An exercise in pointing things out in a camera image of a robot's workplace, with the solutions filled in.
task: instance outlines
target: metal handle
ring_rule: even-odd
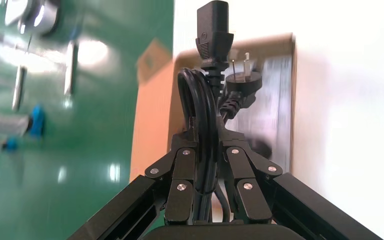
[[[15,78],[14,97],[12,98],[12,110],[18,111],[20,108],[21,94],[23,90],[24,77],[27,69],[19,65],[17,68],[17,75]]]
[[[64,95],[71,96],[73,93],[73,73],[74,73],[74,64],[76,60],[75,52],[77,46],[77,42],[74,40],[68,43],[66,60],[65,60],[65,84],[64,84]]]

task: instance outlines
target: black power cord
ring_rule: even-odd
[[[227,2],[215,0],[199,8],[195,43],[202,58],[201,69],[208,74],[204,76],[198,70],[183,68],[177,75],[185,122],[189,123],[191,117],[197,121],[199,161],[195,190],[198,194],[193,215],[198,221],[211,221],[211,196],[217,188],[217,162],[221,155],[217,128],[220,111],[215,100],[219,98],[225,78],[222,72],[229,67],[233,38],[229,33]]]
[[[217,133],[216,104],[211,91],[210,84],[206,77],[198,70],[183,68],[177,75],[180,100],[183,108],[184,119],[189,123],[191,117],[195,117],[198,122],[199,132],[199,159],[204,163],[205,168],[198,168],[198,176],[202,172],[216,172],[217,165],[214,164],[218,159],[219,138]],[[209,184],[212,190],[215,190],[215,196],[220,201],[223,213],[223,222],[230,221],[230,209],[228,201],[222,192],[217,179],[197,179],[197,191],[203,198],[211,198],[210,192],[205,192],[204,185]],[[207,208],[204,212],[211,212],[211,205],[197,206],[198,208]]]
[[[198,70],[183,68],[177,75],[178,88],[185,122],[191,117],[198,122],[198,166],[195,182],[197,194],[195,219],[209,220],[211,195],[217,185],[219,137],[216,103],[206,77]]]

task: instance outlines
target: gray surface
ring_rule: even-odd
[[[242,64],[235,65],[242,72]],[[225,75],[233,73],[229,68]],[[241,109],[226,128],[247,137],[263,139],[272,146],[270,160],[290,171],[291,162],[291,89],[292,56],[267,58],[262,71],[262,88],[255,94],[251,107]]]

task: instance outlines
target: metal panel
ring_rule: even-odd
[[[0,152],[0,239],[65,239],[129,181],[138,91],[136,62],[158,38],[173,45],[173,0],[63,0],[48,38],[0,33],[28,48],[19,109],[41,104],[45,137],[22,139]],[[64,96],[65,57],[78,40],[72,98]],[[24,52],[0,44],[0,77],[15,84]],[[13,91],[0,88],[0,113],[11,114]]]

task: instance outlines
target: black plastic housing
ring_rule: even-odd
[[[203,59],[201,68],[205,71],[224,71],[234,35],[229,33],[229,4],[225,1],[211,1],[197,10],[197,38],[199,55]]]

